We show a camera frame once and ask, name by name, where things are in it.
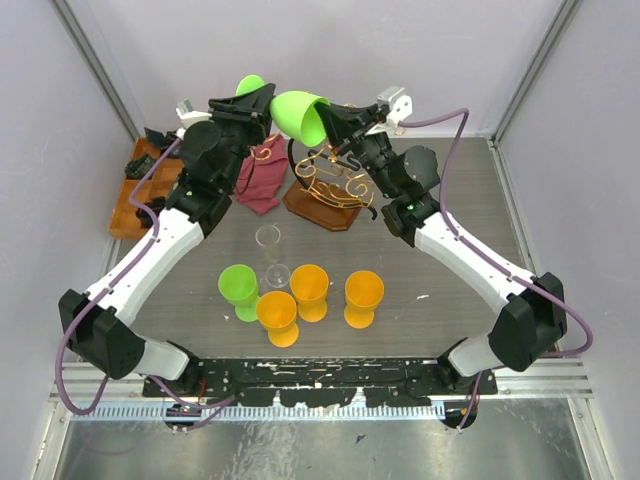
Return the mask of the green plastic wine glass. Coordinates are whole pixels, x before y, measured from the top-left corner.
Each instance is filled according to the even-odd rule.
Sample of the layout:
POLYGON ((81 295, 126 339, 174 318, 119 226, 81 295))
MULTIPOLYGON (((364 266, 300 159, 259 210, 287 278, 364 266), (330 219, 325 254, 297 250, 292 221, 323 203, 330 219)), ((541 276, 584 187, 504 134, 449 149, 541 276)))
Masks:
MULTIPOLYGON (((238 83, 232 97, 251 92, 267 83, 273 82, 267 82, 257 74, 249 74, 238 83)), ((318 101, 330 103, 328 98, 308 91, 288 90, 278 93, 276 87, 269 107, 272 126, 276 125, 285 135, 306 146, 320 144, 326 138, 326 133, 314 109, 318 101)))
POLYGON ((257 320, 259 285, 256 273, 251 267, 245 264, 227 267, 219 276, 218 289, 225 300, 234 307, 239 320, 246 323, 257 320))

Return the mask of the clear wine glass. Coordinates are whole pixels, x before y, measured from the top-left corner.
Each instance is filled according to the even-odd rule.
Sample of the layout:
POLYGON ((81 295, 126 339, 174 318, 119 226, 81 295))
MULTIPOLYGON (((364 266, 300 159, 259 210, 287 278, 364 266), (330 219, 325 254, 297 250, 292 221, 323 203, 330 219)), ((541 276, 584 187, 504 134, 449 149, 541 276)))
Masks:
POLYGON ((263 225, 255 234, 256 243, 266 262, 265 285, 271 290, 283 290, 290 281, 290 269, 283 263, 283 243, 276 225, 263 225))

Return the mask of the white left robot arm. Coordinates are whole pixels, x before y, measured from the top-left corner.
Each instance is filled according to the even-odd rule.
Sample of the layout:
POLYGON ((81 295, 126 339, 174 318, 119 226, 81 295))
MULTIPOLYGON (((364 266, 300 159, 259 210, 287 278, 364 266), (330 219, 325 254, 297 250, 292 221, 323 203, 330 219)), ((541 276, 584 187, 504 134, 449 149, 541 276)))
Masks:
POLYGON ((85 292, 61 297, 61 351, 71 350, 111 379, 137 373, 163 378, 178 396, 197 390, 200 372, 190 365, 190 353, 144 338, 131 326, 161 280, 226 214, 245 158, 270 132, 274 92, 272 83, 247 87, 210 100, 205 112, 179 105, 183 127, 176 148, 184 167, 175 189, 120 263, 85 292))

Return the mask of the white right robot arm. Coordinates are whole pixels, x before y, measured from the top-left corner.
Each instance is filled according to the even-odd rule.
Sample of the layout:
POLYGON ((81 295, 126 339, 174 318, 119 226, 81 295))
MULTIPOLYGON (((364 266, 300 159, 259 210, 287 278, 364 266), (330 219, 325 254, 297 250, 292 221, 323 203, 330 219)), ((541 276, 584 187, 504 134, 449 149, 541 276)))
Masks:
POLYGON ((379 188, 390 233, 448 267, 496 314, 491 331, 454 344, 437 359, 444 390, 459 394, 474 376, 505 366, 523 372, 548 353, 567 331, 562 282, 512 265, 464 230, 432 189, 444 188, 444 169, 424 146, 393 150, 388 135, 372 129, 391 116, 387 105, 349 108, 319 102, 313 107, 337 155, 351 154, 379 188))

